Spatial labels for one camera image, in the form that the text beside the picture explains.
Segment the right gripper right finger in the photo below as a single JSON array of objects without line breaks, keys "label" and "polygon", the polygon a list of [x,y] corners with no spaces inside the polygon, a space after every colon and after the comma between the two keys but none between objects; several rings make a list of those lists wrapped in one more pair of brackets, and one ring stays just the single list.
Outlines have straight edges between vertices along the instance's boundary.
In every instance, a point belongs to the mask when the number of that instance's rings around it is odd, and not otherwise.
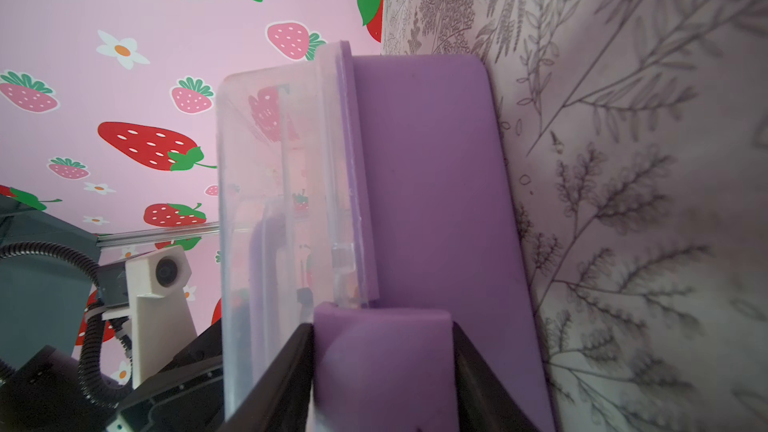
[{"label": "right gripper right finger", "polygon": [[459,430],[539,432],[457,322],[452,338]]}]

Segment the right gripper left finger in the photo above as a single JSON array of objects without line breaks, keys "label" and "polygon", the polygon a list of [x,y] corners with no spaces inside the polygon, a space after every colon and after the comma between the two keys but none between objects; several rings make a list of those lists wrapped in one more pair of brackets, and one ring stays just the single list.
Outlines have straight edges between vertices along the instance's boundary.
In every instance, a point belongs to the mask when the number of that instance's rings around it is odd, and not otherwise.
[{"label": "right gripper left finger", "polygon": [[315,373],[314,355],[313,325],[302,323],[218,431],[306,431]]}]

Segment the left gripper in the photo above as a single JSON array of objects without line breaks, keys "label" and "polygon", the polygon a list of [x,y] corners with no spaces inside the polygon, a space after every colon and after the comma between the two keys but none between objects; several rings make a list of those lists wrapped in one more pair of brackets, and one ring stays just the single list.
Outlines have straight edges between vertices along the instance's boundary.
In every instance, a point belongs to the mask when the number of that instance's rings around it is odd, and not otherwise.
[{"label": "left gripper", "polygon": [[77,361],[50,346],[1,385],[3,431],[216,431],[223,423],[220,321],[114,409],[88,401]]}]

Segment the purple plastic tool box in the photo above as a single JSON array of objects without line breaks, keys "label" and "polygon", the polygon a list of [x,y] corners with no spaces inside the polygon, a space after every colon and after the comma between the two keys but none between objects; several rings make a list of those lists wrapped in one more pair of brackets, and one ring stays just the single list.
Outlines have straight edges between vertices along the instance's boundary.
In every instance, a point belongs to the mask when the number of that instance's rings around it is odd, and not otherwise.
[{"label": "purple plastic tool box", "polygon": [[225,420],[309,323],[306,431],[460,431],[457,322],[555,429],[478,58],[332,43],[227,77],[216,107]]}]

